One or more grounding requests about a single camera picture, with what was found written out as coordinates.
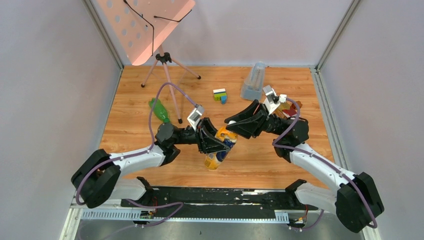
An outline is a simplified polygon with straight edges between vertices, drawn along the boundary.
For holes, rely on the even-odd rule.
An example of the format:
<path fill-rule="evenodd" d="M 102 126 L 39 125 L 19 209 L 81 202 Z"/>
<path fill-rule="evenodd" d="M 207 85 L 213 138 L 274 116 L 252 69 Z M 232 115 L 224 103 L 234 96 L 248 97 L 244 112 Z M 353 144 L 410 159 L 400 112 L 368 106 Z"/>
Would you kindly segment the yellow blue milk tea bottle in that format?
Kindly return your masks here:
<path fill-rule="evenodd" d="M 217 139 L 216 146 L 212 148 L 211 153 L 205 155 L 204 165 L 209 170 L 216 170 L 222 164 L 237 143 L 238 134 L 226 129 L 226 126 L 222 126 L 215 133 L 215 138 Z"/>

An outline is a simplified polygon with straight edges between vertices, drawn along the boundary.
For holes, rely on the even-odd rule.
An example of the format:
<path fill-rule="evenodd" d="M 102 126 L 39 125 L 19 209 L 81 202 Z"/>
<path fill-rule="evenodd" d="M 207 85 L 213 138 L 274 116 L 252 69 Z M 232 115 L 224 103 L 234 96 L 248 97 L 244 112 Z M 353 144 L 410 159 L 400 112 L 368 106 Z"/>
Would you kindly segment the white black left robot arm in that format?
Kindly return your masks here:
<path fill-rule="evenodd" d="M 76 203 L 93 209 L 108 200 L 121 199 L 149 206 L 153 201 L 149 183 L 143 177 L 124 177 L 170 164 L 181 152 L 177 145 L 196 145 L 202 154 L 229 151 L 230 146 L 215 137 L 217 132 L 207 117 L 195 127 L 180 128 L 167 122 L 158 127 L 154 142 L 147 147 L 121 153 L 95 150 L 71 177 Z"/>

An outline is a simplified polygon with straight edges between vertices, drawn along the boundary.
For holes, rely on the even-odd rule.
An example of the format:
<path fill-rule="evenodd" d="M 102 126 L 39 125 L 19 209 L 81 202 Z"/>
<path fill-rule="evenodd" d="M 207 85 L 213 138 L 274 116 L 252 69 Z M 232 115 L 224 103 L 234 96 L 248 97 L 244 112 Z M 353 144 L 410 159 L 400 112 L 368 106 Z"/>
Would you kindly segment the green plastic bottle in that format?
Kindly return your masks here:
<path fill-rule="evenodd" d="M 160 99 L 156 99 L 156 98 L 153 97 L 148 102 L 148 105 L 151 109 L 153 109 L 154 115 L 159 120 L 161 120 L 163 123 L 169 123 L 170 122 L 169 113 L 168 113 L 167 109 L 165 108 L 165 106 L 162 104 Z"/>

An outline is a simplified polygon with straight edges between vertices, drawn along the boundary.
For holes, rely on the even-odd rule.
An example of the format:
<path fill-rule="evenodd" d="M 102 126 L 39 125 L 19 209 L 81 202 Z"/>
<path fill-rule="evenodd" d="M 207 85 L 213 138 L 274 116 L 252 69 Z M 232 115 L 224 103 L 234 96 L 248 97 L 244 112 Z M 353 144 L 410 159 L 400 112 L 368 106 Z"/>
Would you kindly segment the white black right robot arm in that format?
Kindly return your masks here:
<path fill-rule="evenodd" d="M 336 165 L 313 150 L 307 143 L 309 123 L 298 115 L 281 118 L 272 114 L 264 103 L 254 100 L 241 112 L 224 121 L 226 129 L 246 139 L 262 132 L 275 134 L 272 142 L 278 157 L 315 176 L 327 188 L 305 180 L 291 185 L 285 195 L 292 209 L 310 205 L 337 216 L 344 227 L 358 233 L 366 227 L 376 229 L 376 218 L 385 208 L 374 179 L 367 173 L 356 174 Z"/>

